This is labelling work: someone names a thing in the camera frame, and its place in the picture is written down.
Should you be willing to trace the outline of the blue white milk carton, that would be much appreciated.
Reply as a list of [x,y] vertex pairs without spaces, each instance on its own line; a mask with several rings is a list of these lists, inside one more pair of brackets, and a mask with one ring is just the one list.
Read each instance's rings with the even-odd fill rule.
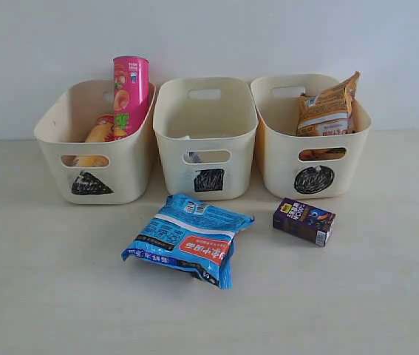
[[203,160],[200,158],[199,154],[194,151],[185,152],[183,154],[183,160],[186,163],[195,163],[195,164],[203,163]]

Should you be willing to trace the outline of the blue noodle packet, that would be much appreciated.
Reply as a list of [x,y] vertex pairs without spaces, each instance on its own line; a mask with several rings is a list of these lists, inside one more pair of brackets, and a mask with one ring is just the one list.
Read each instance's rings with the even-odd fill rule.
[[188,195],[170,195],[165,205],[123,250],[121,258],[136,257],[229,289],[233,285],[234,238],[253,222],[251,216]]

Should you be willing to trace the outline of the yellow Lays chips can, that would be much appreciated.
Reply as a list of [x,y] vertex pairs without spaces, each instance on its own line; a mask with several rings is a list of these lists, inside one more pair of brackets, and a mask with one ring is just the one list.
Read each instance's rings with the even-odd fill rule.
[[[86,137],[85,143],[112,142],[114,135],[114,115],[100,116]],[[61,161],[65,166],[71,167],[105,167],[109,159],[104,155],[64,155]]]

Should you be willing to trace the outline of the pink Lays chips can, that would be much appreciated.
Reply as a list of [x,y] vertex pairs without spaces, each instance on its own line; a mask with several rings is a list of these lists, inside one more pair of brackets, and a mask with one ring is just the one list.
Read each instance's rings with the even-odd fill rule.
[[149,62],[119,56],[114,63],[115,140],[129,137],[142,126],[149,109]]

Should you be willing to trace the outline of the orange noodle packet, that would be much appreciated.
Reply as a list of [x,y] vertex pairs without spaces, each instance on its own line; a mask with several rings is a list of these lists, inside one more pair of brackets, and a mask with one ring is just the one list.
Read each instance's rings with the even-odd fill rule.
[[298,137],[347,135],[354,133],[353,102],[361,74],[325,89],[318,95],[299,97]]

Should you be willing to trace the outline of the cream bin square mark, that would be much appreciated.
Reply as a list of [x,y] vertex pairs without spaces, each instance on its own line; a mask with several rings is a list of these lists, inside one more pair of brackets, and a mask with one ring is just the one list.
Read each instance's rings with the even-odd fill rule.
[[[249,186],[258,118],[248,84],[237,78],[165,82],[154,108],[166,188],[200,200],[230,200]],[[203,163],[186,163],[197,152]]]

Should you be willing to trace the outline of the cream bin circle mark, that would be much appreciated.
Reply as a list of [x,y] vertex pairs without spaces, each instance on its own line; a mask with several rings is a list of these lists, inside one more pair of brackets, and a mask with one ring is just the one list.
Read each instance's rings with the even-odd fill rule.
[[349,135],[299,137],[298,98],[314,96],[338,80],[322,74],[261,77],[250,84],[258,113],[255,156],[267,190],[296,200],[345,193],[354,176],[371,118],[353,102]]

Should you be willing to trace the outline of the cream bin triangle mark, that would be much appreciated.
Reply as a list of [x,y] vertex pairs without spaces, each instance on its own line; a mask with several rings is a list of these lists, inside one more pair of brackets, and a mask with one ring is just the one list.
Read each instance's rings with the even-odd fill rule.
[[113,112],[112,82],[84,81],[70,87],[34,129],[61,195],[75,204],[124,204],[145,192],[157,142],[152,128],[157,90],[149,86],[143,125],[119,141],[87,143],[96,120]]

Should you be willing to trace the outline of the purple juice carton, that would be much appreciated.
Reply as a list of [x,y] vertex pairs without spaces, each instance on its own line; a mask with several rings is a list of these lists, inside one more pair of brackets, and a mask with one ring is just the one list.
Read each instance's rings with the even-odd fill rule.
[[275,229],[325,247],[336,215],[306,203],[285,197],[273,213]]

